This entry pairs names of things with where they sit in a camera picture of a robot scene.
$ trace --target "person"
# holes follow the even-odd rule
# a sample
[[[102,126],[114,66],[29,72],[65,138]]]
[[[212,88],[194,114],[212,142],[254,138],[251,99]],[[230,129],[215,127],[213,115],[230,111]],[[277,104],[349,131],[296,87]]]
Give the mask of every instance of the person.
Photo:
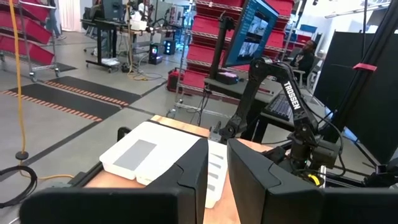
[[[47,3],[49,6],[57,7],[54,0],[47,0]],[[63,40],[67,37],[65,37],[64,35],[61,35],[60,31],[58,30],[57,18],[55,17],[56,10],[57,9],[50,9],[50,15],[49,15],[49,19],[47,21],[46,28],[49,31],[54,31],[54,34],[55,34],[55,37],[57,38],[57,40]]]
[[[290,63],[290,66],[305,72],[303,74],[303,83],[307,83],[307,77],[311,72],[311,68],[313,67],[315,50],[317,49],[317,46],[318,44],[315,41],[307,41],[300,53],[298,53]],[[300,80],[300,74],[294,73],[294,75],[297,80]]]

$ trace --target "black floor mat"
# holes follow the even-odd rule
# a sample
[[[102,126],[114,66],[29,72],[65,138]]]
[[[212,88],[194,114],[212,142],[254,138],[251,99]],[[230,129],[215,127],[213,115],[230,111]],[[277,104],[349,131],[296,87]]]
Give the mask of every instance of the black floor mat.
[[[77,68],[75,68],[73,66],[65,65],[65,64],[59,63],[59,62],[57,62],[57,67],[60,70],[60,72],[66,72],[66,71],[77,69]]]
[[[5,91],[5,94],[14,95],[17,88]],[[104,120],[120,110],[118,106],[112,106],[97,100],[67,93],[44,85],[31,84],[22,87],[22,99],[61,110],[93,121]]]
[[[45,82],[48,85],[73,91],[121,106],[128,106],[141,96],[74,77],[62,77]]]

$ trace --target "black backdrop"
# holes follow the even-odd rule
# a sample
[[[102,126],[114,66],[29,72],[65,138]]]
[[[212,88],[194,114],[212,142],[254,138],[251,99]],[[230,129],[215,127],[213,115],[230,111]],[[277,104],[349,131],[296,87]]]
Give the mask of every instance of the black backdrop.
[[[366,34],[367,45],[373,34]],[[334,110],[342,101],[361,60],[362,34],[335,32],[315,96]],[[398,147],[398,35],[381,55],[377,70],[364,88],[346,125],[381,163]]]

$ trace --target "white container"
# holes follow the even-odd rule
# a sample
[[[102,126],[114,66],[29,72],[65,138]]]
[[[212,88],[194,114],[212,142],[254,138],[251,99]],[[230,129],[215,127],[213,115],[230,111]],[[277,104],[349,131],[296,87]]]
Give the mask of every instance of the white container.
[[[99,157],[104,170],[148,185],[162,175],[197,141],[198,136],[144,122]],[[226,146],[209,142],[206,208],[221,199],[228,169]]]

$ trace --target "monitor screen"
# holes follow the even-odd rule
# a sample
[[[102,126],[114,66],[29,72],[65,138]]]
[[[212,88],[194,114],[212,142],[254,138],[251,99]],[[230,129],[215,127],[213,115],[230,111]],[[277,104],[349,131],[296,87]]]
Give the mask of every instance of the monitor screen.
[[[224,66],[245,65],[261,57],[277,18],[278,12],[263,0],[247,0],[224,57]]]

